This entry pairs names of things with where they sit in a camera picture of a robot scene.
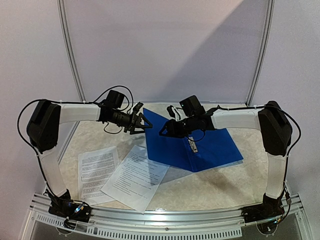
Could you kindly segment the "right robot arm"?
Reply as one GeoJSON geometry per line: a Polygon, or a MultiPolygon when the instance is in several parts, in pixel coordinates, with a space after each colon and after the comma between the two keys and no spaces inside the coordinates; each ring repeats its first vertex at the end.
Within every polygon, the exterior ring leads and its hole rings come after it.
{"type": "Polygon", "coordinates": [[[168,120],[159,131],[160,136],[182,139],[196,130],[206,133],[230,128],[260,131],[268,157],[264,194],[268,200],[259,206],[258,213],[262,218],[274,214],[278,210],[275,200],[281,198],[286,190],[289,156],[296,145],[296,142],[292,142],[292,124],[297,122],[273,100],[259,106],[224,108],[217,105],[206,110],[198,98],[192,95],[179,104],[186,117],[168,120]]]}

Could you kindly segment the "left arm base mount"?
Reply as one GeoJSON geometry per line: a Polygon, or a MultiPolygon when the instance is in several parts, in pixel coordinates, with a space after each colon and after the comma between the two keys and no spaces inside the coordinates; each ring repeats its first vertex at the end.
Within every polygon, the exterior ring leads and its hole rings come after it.
{"type": "Polygon", "coordinates": [[[71,199],[69,190],[60,197],[53,195],[49,190],[46,190],[46,193],[51,200],[49,214],[73,221],[89,222],[92,208],[84,201],[71,199]]]}

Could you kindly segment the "blue plastic folder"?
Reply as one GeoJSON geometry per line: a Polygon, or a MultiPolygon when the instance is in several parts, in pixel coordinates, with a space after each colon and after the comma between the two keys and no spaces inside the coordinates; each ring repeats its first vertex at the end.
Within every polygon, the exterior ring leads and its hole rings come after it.
{"type": "Polygon", "coordinates": [[[190,172],[243,163],[243,156],[227,129],[194,131],[189,138],[160,136],[167,118],[144,108],[143,114],[153,124],[145,130],[148,158],[190,172]]]}

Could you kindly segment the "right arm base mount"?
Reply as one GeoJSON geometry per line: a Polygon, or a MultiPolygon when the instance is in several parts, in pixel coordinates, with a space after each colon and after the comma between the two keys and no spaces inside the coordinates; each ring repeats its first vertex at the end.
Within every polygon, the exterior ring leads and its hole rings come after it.
{"type": "Polygon", "coordinates": [[[265,236],[274,234],[278,225],[284,221],[291,210],[291,196],[287,191],[283,193],[288,205],[287,211],[285,211],[282,204],[283,194],[277,199],[264,194],[262,203],[245,206],[240,209],[244,222],[246,224],[257,222],[256,227],[258,231],[265,236]]]}

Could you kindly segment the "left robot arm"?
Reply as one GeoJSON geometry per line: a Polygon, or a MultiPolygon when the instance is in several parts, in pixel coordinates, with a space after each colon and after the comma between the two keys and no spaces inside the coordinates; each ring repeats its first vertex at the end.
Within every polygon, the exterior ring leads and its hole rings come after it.
{"type": "Polygon", "coordinates": [[[55,202],[55,209],[63,216],[74,213],[74,205],[69,190],[63,181],[57,160],[57,145],[61,124],[93,121],[112,123],[131,135],[144,133],[152,128],[152,123],[140,112],[142,102],[134,104],[128,101],[126,112],[121,109],[126,96],[110,87],[104,91],[107,95],[102,101],[89,102],[53,101],[35,99],[36,107],[26,126],[29,137],[25,142],[35,151],[38,165],[47,186],[47,194],[55,202]]]}

